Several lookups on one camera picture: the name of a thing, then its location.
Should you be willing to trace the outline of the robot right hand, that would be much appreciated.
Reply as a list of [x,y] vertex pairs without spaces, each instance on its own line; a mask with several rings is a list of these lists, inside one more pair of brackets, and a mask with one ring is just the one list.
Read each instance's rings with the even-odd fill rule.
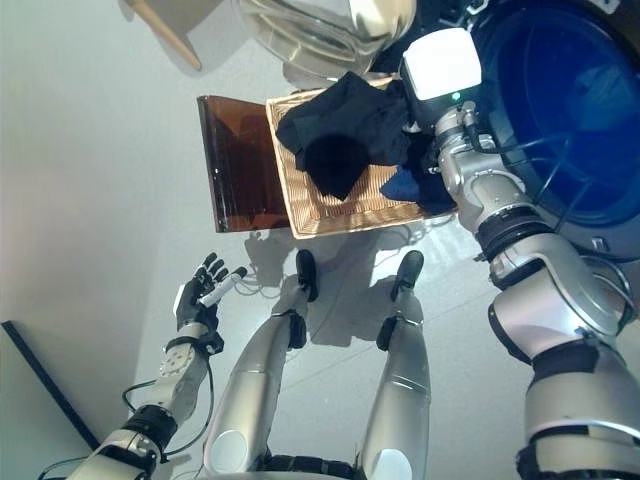
[[460,27],[437,30],[413,41],[399,74],[411,117],[425,131],[449,110],[475,101],[482,68],[471,34]]

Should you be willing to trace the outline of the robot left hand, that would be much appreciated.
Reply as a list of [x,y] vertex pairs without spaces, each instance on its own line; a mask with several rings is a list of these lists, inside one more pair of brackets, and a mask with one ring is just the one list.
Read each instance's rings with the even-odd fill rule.
[[195,269],[191,279],[178,289],[173,305],[177,330],[193,323],[206,324],[215,316],[222,298],[247,273],[245,267],[229,271],[222,258],[215,252],[210,253]]

